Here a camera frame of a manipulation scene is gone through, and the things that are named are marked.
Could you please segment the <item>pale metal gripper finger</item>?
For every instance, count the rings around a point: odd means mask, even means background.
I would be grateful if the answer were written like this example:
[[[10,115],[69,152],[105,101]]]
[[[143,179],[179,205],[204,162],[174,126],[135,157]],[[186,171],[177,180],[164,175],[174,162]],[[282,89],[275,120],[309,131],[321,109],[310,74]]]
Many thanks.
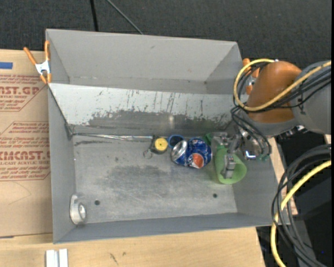
[[[215,147],[229,146],[229,137],[227,133],[212,133],[212,145]]]
[[[235,166],[236,162],[234,160],[233,155],[225,154],[223,177],[233,177]]]

